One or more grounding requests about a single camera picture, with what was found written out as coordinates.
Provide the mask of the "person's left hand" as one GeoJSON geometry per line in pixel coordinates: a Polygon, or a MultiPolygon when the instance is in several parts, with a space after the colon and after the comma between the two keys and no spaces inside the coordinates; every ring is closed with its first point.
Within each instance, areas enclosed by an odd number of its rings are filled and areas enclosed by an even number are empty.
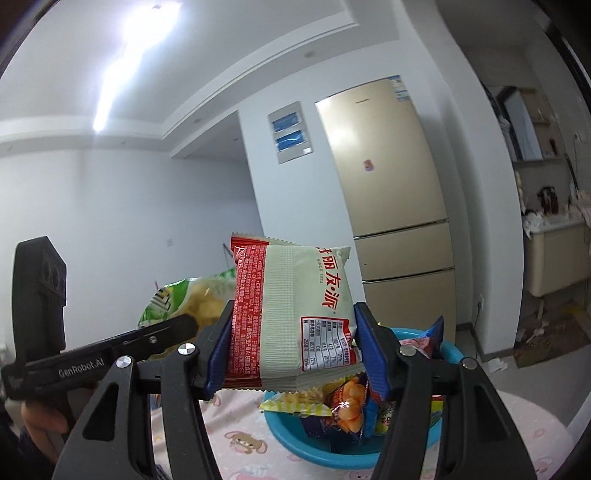
{"type": "Polygon", "coordinates": [[[21,416],[34,445],[52,464],[56,464],[59,452],[49,434],[68,433],[69,425],[66,418],[59,411],[35,400],[28,400],[22,404],[21,416]]]}

